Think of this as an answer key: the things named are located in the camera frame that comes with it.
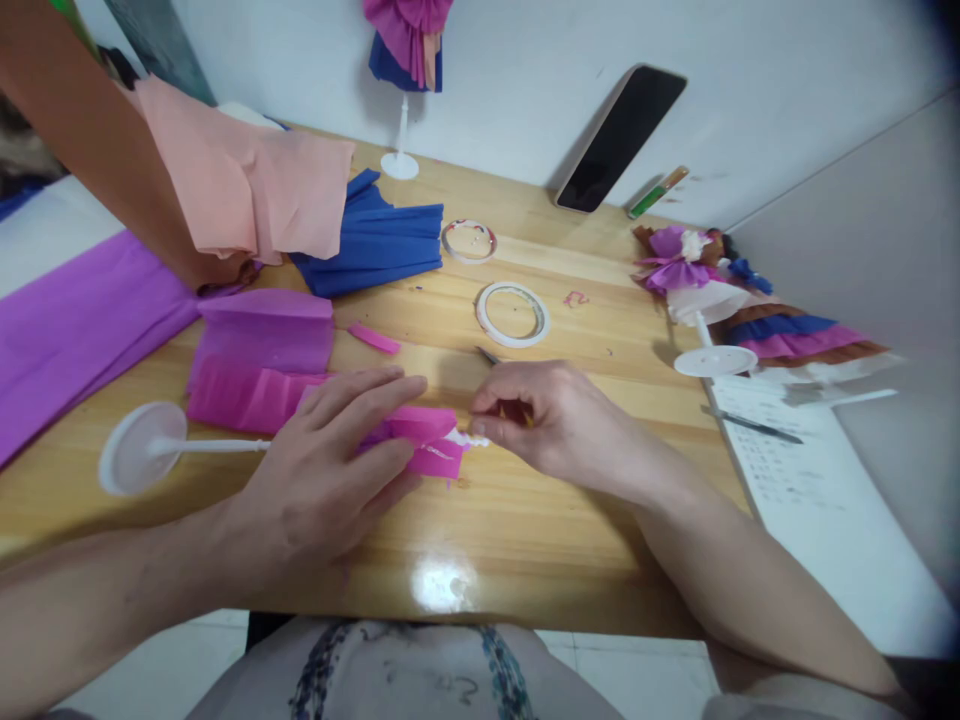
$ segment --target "blue crepe paper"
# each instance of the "blue crepe paper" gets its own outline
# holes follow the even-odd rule
[[[332,298],[443,266],[443,205],[395,208],[373,184],[379,177],[364,170],[348,183],[338,255],[290,253],[314,295]]]
[[[6,220],[13,215],[14,212],[26,205],[27,200],[43,190],[43,188],[44,183],[42,182],[27,182],[16,195],[11,195],[8,198],[0,200],[0,220]]]
[[[387,50],[383,44],[383,38],[377,33],[373,38],[373,47],[370,48],[370,62],[368,64],[370,72],[377,80],[386,80],[392,82],[401,90],[407,92],[429,92],[430,88],[426,85],[420,87],[410,77],[410,73],[400,67],[400,63]],[[443,50],[437,52],[437,90],[443,90]]]
[[[727,332],[724,340],[729,345],[740,345],[746,340],[766,340],[774,335],[812,335],[836,324],[836,320],[816,315],[771,315],[735,325]]]
[[[734,277],[743,280],[744,284],[752,285],[764,295],[771,295],[773,293],[773,283],[765,277],[761,277],[751,268],[750,263],[747,262],[745,257],[738,257],[727,266],[727,270],[729,270],[730,274]]]

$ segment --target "scissors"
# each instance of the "scissors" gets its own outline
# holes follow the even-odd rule
[[[479,345],[474,345],[474,347],[480,351],[480,354],[483,355],[491,365],[499,365],[501,362],[503,362],[500,358],[498,358],[492,352],[484,350]],[[517,403],[517,407],[519,407],[520,412],[523,413],[523,417],[527,421],[527,427],[533,427],[533,418],[530,417],[529,413],[527,413],[523,405],[519,401],[511,400],[510,402]]]
[[[499,364],[500,362],[502,362],[502,361],[500,360],[500,358],[498,358],[498,357],[497,357],[496,355],[494,355],[492,352],[487,352],[486,350],[484,350],[484,349],[483,349],[482,347],[480,347],[479,345],[474,345],[474,347],[475,347],[477,350],[480,351],[480,354],[481,354],[481,355],[483,355],[487,360],[490,361],[490,364],[491,364],[491,365],[497,365],[497,364]]]

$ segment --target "green glue stick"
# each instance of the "green glue stick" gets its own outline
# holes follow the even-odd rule
[[[657,185],[653,190],[648,192],[643,196],[643,199],[640,200],[636,205],[630,208],[630,211],[627,213],[630,216],[631,220],[636,220],[638,217],[643,215],[647,210],[653,207],[654,203],[657,202],[660,198],[667,194],[667,190],[672,188],[678,182],[683,180],[690,173],[690,168],[686,165],[681,165],[672,173],[667,175],[666,179]]]
[[[663,185],[657,185],[653,190],[648,192],[643,196],[643,199],[630,208],[630,212],[627,215],[630,216],[631,220],[636,220],[638,217],[643,215],[647,210],[653,207],[653,204],[667,194],[667,189]]]

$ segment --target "smartphone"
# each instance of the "smartphone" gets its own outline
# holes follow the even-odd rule
[[[583,213],[600,207],[686,86],[685,77],[665,70],[649,65],[630,68],[610,94],[596,130],[554,202]]]

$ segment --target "hand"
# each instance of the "hand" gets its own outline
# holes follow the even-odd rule
[[[326,563],[357,545],[421,482],[404,470],[414,447],[397,438],[356,455],[357,445],[426,390],[399,367],[346,373],[318,388],[274,438],[228,510],[235,535],[256,539],[258,558],[282,569]]]
[[[633,502],[678,472],[691,472],[679,453],[566,362],[494,366],[470,411],[470,432],[540,472]]]

